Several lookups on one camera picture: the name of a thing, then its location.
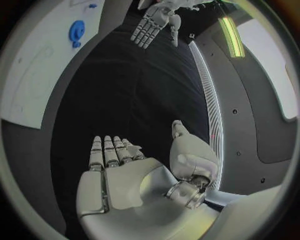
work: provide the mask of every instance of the robotic hand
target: robotic hand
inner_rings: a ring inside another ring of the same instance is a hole
[[[172,136],[171,172],[127,139],[94,138],[76,198],[90,239],[196,240],[207,231],[219,214],[203,203],[217,157],[181,121],[172,124]]]
[[[210,3],[212,1],[213,0],[162,0],[147,9],[130,39],[139,47],[146,49],[160,30],[169,24],[172,44],[177,47],[181,18],[175,14],[175,11],[181,7],[190,10],[199,10],[199,8],[194,6]]]

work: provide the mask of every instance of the blue object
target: blue object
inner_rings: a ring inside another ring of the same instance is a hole
[[[97,7],[97,4],[93,3],[93,4],[88,5],[88,7],[89,7],[90,9],[94,9],[94,8]]]
[[[79,39],[85,34],[85,22],[82,20],[77,20],[73,22],[70,31],[69,31],[69,38],[73,42],[73,48],[79,48],[81,43]]]

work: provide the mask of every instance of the black cloth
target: black cloth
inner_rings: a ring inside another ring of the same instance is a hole
[[[76,191],[95,136],[120,136],[169,166],[171,124],[182,120],[207,143],[209,124],[200,76],[189,46],[163,30],[148,49],[130,41],[140,16],[127,16],[78,69],[63,97],[51,143],[55,194],[66,236],[83,239]]]

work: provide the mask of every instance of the white panel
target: white panel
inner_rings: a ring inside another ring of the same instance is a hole
[[[63,0],[28,32],[12,60],[2,95],[1,117],[40,129],[43,115],[62,72],[78,51],[98,33],[104,0]],[[76,20],[85,23],[81,47],[73,48],[69,30]]]
[[[237,27],[242,42],[269,76],[286,119],[298,115],[297,98],[286,71],[286,61],[269,33],[252,19]]]

